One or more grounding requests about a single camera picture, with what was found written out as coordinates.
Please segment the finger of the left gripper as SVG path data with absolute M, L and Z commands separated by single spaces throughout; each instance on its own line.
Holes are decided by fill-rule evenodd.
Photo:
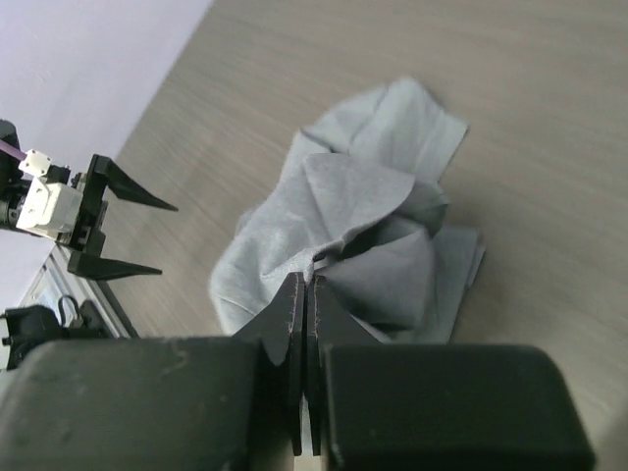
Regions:
M 91 201 L 100 203 L 106 188 L 109 188 L 121 200 L 169 211 L 178 211 L 176 206 L 153 195 L 133 180 L 114 160 L 94 154 L 87 172 L 86 197 L 90 198 Z
M 101 256 L 106 236 L 100 231 L 89 235 L 85 243 L 79 240 L 68 246 L 68 271 L 91 281 L 114 281 L 135 276 L 162 275 L 160 269 Z

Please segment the grey long sleeve shirt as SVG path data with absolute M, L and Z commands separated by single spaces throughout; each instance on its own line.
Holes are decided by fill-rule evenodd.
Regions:
M 326 278 L 344 308 L 392 340 L 447 342 L 486 250 L 477 229 L 445 223 L 440 179 L 467 130 L 413 78 L 301 128 L 275 189 L 240 217 L 210 277 L 224 333 L 296 272 Z

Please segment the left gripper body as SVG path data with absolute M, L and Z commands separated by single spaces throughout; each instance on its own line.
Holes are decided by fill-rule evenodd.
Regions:
M 105 178 L 90 166 L 73 176 L 70 187 L 78 190 L 82 199 L 73 229 L 59 235 L 57 243 L 75 251 L 101 251 L 106 238 L 101 228 L 108 206 L 103 201 Z

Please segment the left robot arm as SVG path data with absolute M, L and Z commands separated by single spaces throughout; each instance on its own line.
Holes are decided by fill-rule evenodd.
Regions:
M 160 275 L 158 268 L 102 256 L 106 240 L 102 224 L 108 208 L 105 192 L 124 201 L 176 212 L 117 163 L 91 157 L 88 169 L 73 174 L 46 154 L 22 151 L 17 128 L 1 122 L 1 228 L 49 239 L 70 250 L 68 271 L 92 281 L 114 281 Z

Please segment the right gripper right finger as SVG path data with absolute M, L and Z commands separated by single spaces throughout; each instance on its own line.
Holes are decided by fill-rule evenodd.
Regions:
M 304 307 L 304 394 L 316 454 L 385 454 L 391 417 L 390 347 L 316 277 Z

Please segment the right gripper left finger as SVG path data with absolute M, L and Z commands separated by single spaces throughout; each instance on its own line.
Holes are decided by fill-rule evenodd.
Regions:
M 305 282 L 300 273 L 288 274 L 271 302 L 234 338 L 257 341 L 268 358 L 271 398 L 283 412 L 292 451 L 303 452 L 301 413 L 303 402 Z

